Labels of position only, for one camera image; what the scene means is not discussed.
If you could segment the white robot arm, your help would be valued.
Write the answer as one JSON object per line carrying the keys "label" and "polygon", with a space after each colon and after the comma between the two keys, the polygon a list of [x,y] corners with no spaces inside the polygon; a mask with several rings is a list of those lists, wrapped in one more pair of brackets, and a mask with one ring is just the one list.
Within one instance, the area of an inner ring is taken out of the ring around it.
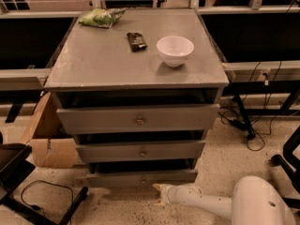
{"label": "white robot arm", "polygon": [[245,176],[234,186],[231,197],[204,194],[195,184],[154,184],[159,205],[197,207],[232,225],[296,225],[291,208],[274,187],[258,176]]}

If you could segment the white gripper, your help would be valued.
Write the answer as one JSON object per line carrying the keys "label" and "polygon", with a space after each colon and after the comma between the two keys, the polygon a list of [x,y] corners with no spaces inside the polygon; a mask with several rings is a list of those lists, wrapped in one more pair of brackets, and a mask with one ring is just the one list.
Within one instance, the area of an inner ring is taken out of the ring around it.
{"label": "white gripper", "polygon": [[184,184],[180,186],[170,184],[154,184],[157,191],[155,205],[180,204],[184,206],[195,206],[199,203],[203,190],[194,184]]}

